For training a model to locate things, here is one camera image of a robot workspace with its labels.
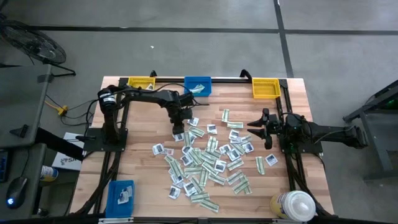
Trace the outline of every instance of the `yellow plastic basket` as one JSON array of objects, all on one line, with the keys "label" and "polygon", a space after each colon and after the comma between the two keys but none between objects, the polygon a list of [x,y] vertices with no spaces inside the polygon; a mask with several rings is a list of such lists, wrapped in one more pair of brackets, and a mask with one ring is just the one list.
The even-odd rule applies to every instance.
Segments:
[{"label": "yellow plastic basket", "polygon": [[277,78],[253,78],[253,98],[275,99],[280,96],[279,80]]},{"label": "yellow plastic basket", "polygon": [[152,84],[155,89],[155,78],[152,77],[129,77],[128,85],[131,85],[134,88],[141,87],[146,89],[149,84]]}]

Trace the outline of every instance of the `plastic bin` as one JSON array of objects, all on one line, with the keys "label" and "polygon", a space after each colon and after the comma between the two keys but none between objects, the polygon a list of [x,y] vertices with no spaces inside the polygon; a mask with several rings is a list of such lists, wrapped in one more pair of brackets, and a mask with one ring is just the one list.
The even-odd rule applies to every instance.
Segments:
[{"label": "plastic bin", "polygon": [[184,85],[188,89],[193,89],[197,85],[202,84],[205,89],[200,93],[194,93],[194,96],[209,96],[211,94],[211,77],[185,77]]},{"label": "plastic bin", "polygon": [[128,85],[138,88],[146,89],[149,84],[152,84],[155,89],[155,78],[152,77],[129,77]]},{"label": "plastic bin", "polygon": [[279,79],[277,78],[253,78],[253,98],[275,99],[280,96]]},{"label": "plastic bin", "polygon": [[[132,195],[127,203],[118,204],[120,193],[126,187],[132,187]],[[106,201],[106,218],[125,218],[131,217],[134,205],[134,181],[115,180],[109,183],[108,200]]]}]

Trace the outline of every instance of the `gray floor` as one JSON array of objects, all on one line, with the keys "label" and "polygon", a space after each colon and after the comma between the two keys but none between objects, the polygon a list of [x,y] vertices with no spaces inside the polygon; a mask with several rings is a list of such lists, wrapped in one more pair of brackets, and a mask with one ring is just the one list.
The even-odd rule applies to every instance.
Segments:
[{"label": "gray floor", "polygon": [[[397,30],[394,0],[280,0],[287,29]],[[29,24],[130,27],[277,28],[272,0],[14,0],[10,19]],[[46,32],[67,52],[64,64],[78,73],[58,78],[49,95],[66,105],[96,96],[104,75],[211,75],[235,77],[245,68],[254,77],[286,77],[278,34],[148,32]],[[294,76],[304,78],[315,122],[344,125],[342,116],[398,78],[398,36],[288,35]],[[30,60],[0,42],[0,62]],[[75,114],[84,113],[84,108]],[[63,126],[50,108],[41,125],[63,136],[83,127]],[[323,143],[326,176],[335,213],[362,220],[398,222],[398,181],[365,184],[362,177],[379,164],[371,148],[355,150]],[[49,190],[49,195],[72,191]],[[64,212],[67,197],[48,197]]]}]

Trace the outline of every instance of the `blue tray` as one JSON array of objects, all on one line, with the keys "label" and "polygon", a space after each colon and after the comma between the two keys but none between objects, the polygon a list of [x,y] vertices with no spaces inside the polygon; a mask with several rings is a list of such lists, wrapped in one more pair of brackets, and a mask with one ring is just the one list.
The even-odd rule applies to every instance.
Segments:
[{"label": "blue tray", "polygon": [[[132,187],[132,196],[129,197],[127,203],[118,205],[120,193],[126,187]],[[134,181],[132,180],[115,180],[109,183],[108,200],[106,201],[105,217],[106,218],[125,218],[131,217],[134,205]]]},{"label": "blue tray", "polygon": [[209,96],[211,94],[211,77],[185,77],[184,85],[188,89],[193,89],[197,85],[202,84],[205,89],[200,93],[194,93],[194,96]]}]

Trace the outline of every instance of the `butcher block tabletop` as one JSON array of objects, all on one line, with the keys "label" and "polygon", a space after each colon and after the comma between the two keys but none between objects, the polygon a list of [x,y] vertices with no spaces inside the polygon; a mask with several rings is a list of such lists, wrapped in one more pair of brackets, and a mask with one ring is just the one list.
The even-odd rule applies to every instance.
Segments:
[{"label": "butcher block tabletop", "polygon": [[[121,77],[104,77],[102,88],[108,85],[118,85]],[[289,86],[290,100],[293,112],[302,114],[307,120],[311,121],[311,110],[305,91],[304,80],[301,78],[287,79]],[[159,88],[166,83],[156,83],[155,88]],[[165,87],[168,90],[178,90],[181,94],[183,88],[177,85]],[[205,149],[210,136],[219,140],[218,147],[229,144],[228,135],[231,128],[226,127],[226,123],[221,122],[224,109],[229,109],[229,121],[243,122],[244,128],[239,136],[250,134],[247,132],[247,124],[258,120],[262,115],[263,108],[269,108],[270,114],[277,114],[275,100],[254,99],[252,95],[252,85],[249,83],[213,83],[212,93],[209,97],[195,98],[199,103],[209,103],[209,106],[196,106],[192,109],[193,116],[199,118],[197,128],[205,131],[202,138],[196,138],[193,147]],[[281,96],[284,112],[286,112],[284,96]],[[103,114],[99,105],[96,107],[92,127],[100,128],[104,122]],[[215,124],[217,134],[207,134],[206,125]],[[218,213],[214,213],[206,208],[199,206],[199,203],[192,204],[190,199],[185,196],[184,189],[178,199],[173,200],[168,197],[172,180],[168,173],[169,165],[164,160],[164,155],[154,155],[152,146],[162,143],[166,148],[174,150],[173,157],[180,161],[182,157],[181,149],[183,141],[175,142],[172,136],[172,124],[165,108],[153,103],[131,102],[126,127],[129,130],[126,150],[121,154],[119,165],[118,180],[133,180],[135,183],[134,194],[134,217],[217,217],[217,218],[274,218],[269,202],[275,194],[289,191],[289,180],[284,155],[280,151],[279,142],[276,136],[272,136],[273,146],[270,150],[265,150],[264,140],[252,135],[252,145],[254,152],[242,156],[244,164],[232,171],[226,169],[219,174],[229,177],[231,174],[242,170],[247,176],[252,194],[245,195],[240,192],[238,195],[226,182],[224,186],[208,179],[205,192],[210,195],[210,200],[220,206]],[[269,154],[274,154],[278,163],[269,167],[264,162],[266,174],[261,175],[257,171],[257,156],[265,158]],[[75,212],[83,206],[89,199],[100,179],[101,167],[104,152],[94,152],[88,156],[81,165],[81,171],[76,184],[75,193],[70,212]],[[227,155],[222,155],[222,160],[230,162]],[[302,154],[305,177],[308,188],[312,191],[323,208],[333,213],[330,200],[328,184],[325,171],[319,158],[312,154]],[[108,188],[104,190],[101,203],[101,212],[106,205]]]}]

